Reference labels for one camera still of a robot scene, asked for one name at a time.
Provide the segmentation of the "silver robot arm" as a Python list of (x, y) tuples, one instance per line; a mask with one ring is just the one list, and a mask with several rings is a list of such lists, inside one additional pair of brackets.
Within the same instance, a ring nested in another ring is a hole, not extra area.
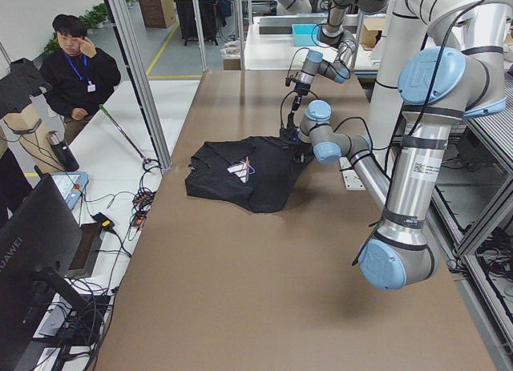
[(339, 134), (331, 106), (313, 100), (298, 129), (323, 164), (346, 157), (375, 201), (381, 218), (355, 258), (374, 287), (395, 290), (430, 278), (438, 253), (422, 230), (451, 127), (462, 119), (493, 115), (506, 106), (503, 48), (466, 50), (435, 46), (420, 51), (398, 77), (407, 129), (391, 176), (381, 171), (370, 140)]
[(358, 6), (366, 14), (376, 14), (382, 10), (388, 0), (329, 0), (328, 18), (325, 23), (317, 24), (317, 34), (310, 33), (309, 37), (316, 46), (325, 45), (337, 51), (335, 60), (328, 62), (317, 50), (308, 50), (301, 69), (285, 79), (285, 84), (295, 83), (294, 98), (290, 115), (294, 115), (301, 105), (302, 98), (309, 92), (316, 75), (323, 75), (336, 83), (349, 79), (350, 70), (347, 63), (357, 50), (355, 37), (343, 27), (345, 13), (352, 4)]

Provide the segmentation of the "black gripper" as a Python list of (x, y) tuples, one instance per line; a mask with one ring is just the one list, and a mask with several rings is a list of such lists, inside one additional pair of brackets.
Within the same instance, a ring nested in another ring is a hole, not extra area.
[(281, 127), (280, 140), (282, 148), (292, 155), (294, 162), (309, 163), (314, 158), (312, 145), (301, 141), (295, 128)]
[(289, 87), (291, 85), (291, 83), (295, 83), (293, 92), (296, 95), (295, 95), (295, 98), (293, 100), (293, 104), (291, 107), (291, 112), (295, 113), (301, 105), (302, 98), (309, 93), (311, 85), (309, 83), (303, 83), (302, 81), (300, 81), (296, 78), (287, 77), (285, 79), (285, 85), (287, 87)]

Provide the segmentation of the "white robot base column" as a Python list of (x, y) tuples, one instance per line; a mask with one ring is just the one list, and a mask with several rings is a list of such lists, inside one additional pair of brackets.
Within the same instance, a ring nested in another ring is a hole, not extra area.
[(370, 103), (373, 139), (392, 135), (394, 118), (402, 111), (398, 91), (402, 68), (420, 51), (440, 46), (466, 50), (474, 46), (501, 46), (512, 0), (388, 0), (390, 26)]

